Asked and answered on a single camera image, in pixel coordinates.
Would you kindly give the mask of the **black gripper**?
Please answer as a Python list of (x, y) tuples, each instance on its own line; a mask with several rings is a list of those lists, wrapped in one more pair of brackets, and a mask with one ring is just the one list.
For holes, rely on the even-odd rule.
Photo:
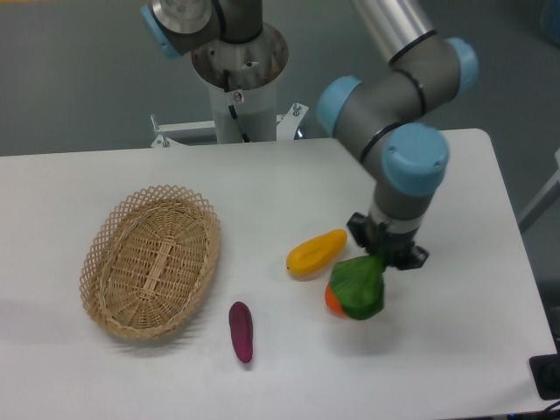
[(381, 209), (370, 209), (367, 216), (353, 213), (346, 226), (356, 244), (368, 254), (381, 255), (385, 266), (417, 270), (429, 257), (429, 252), (415, 243), (419, 217), (402, 220), (388, 216)]

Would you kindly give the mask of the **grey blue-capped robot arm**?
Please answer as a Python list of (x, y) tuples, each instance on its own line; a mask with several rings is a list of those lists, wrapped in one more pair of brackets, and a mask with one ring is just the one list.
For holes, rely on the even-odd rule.
[[(318, 100), (327, 134), (374, 177), (367, 214), (347, 225), (370, 255), (399, 270), (422, 267), (415, 237), (449, 160), (447, 142), (421, 123), (477, 80), (475, 51), (438, 35), (416, 1), (357, 1), (389, 75), (372, 86), (335, 80)], [(221, 144), (277, 139), (275, 82), (289, 57), (284, 36), (263, 20), (259, 1), (149, 1), (143, 21), (163, 54), (189, 55), (211, 96)]]

